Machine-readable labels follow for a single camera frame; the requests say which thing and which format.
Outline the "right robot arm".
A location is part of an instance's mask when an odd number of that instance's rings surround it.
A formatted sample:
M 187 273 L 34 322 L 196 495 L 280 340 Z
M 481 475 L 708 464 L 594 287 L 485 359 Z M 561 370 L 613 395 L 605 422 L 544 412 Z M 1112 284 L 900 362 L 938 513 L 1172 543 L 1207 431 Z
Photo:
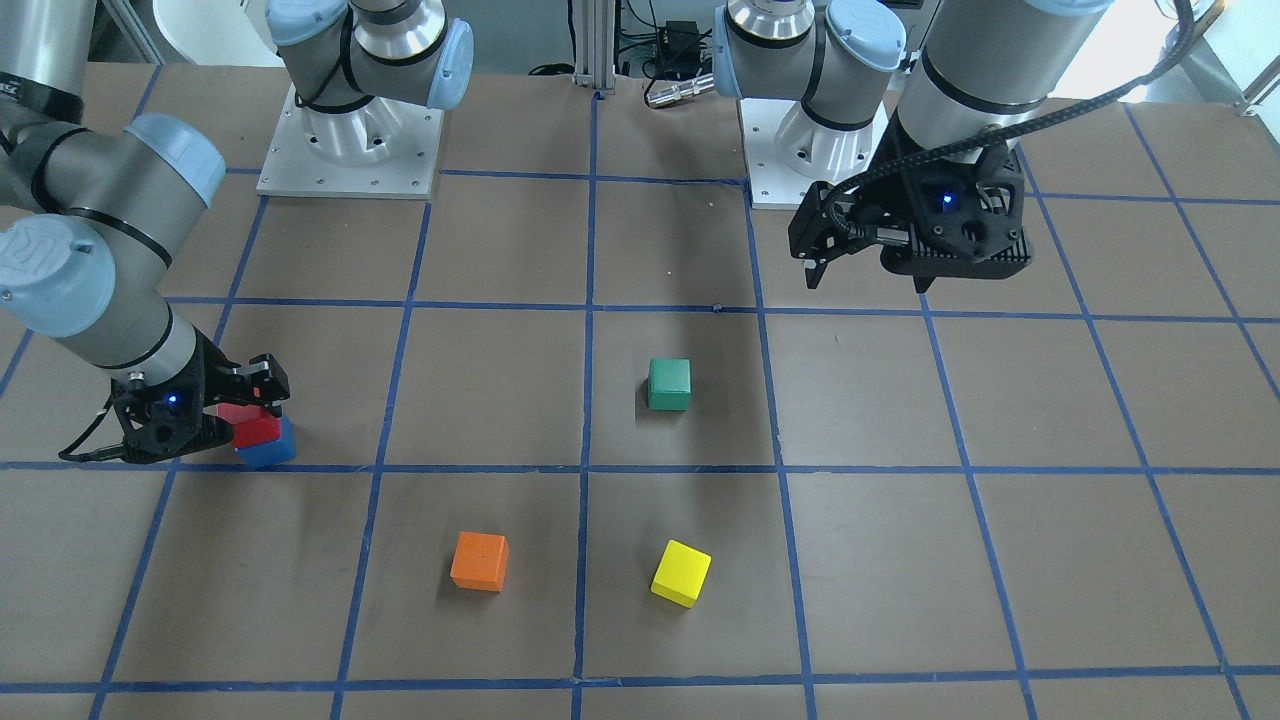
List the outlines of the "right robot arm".
M 141 114 L 119 135 L 83 122 L 95 3 L 3 4 L 3 309 L 111 383 L 127 429 L 188 430 L 215 404 L 278 413 L 270 355 L 229 360 L 160 293 L 227 160 L 193 126 Z M 293 113 L 330 164 L 380 161 L 397 106 L 451 110 L 474 69 L 470 24 L 440 1 L 266 1 L 264 36 L 293 85 Z

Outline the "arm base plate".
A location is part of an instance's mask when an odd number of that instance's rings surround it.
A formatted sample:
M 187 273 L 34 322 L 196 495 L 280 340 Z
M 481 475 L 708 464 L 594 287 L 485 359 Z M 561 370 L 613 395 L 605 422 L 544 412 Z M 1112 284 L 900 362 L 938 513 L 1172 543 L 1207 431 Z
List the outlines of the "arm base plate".
M 346 114 L 297 105 L 288 88 L 256 190 L 294 199 L 426 201 L 445 113 L 375 97 Z
M 884 104 L 854 131 L 817 124 L 799 101 L 744 99 L 739 114 L 751 205 L 764 210 L 794 210 L 814 182 L 864 172 L 888 124 Z

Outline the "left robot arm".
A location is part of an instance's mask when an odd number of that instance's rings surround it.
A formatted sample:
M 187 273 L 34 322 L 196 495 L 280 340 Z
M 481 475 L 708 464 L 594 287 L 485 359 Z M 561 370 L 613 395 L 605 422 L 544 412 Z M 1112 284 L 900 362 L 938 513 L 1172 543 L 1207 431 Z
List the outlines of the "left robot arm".
M 919 293 L 938 278 L 1005 281 L 1027 269 L 1036 251 L 1016 140 L 1108 9 L 940 3 L 873 154 L 850 170 L 810 170 L 787 229 L 806 286 L 873 247 Z M 730 1 L 716 10 L 712 47 L 719 94 L 792 101 L 799 129 L 858 135 L 909 41 L 879 1 Z

